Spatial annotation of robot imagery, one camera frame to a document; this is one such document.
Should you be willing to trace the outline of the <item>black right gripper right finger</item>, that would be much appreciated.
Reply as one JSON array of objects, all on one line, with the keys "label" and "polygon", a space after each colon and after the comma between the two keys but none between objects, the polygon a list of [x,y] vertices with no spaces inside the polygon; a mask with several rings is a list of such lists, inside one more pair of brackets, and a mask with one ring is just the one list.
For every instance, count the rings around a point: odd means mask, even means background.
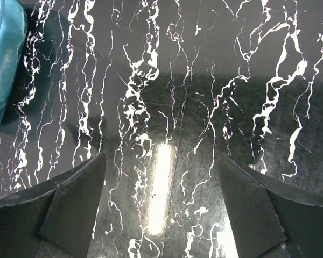
[{"label": "black right gripper right finger", "polygon": [[239,257],[323,257],[323,196],[220,155],[219,181]]}]

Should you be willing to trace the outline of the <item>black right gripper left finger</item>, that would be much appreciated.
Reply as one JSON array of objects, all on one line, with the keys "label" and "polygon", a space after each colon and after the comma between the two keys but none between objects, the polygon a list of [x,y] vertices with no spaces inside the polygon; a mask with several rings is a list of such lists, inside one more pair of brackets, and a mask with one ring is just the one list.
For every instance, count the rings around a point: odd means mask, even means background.
[{"label": "black right gripper left finger", "polygon": [[0,199],[0,257],[37,257],[42,242],[86,257],[106,173],[97,154],[73,169]]}]

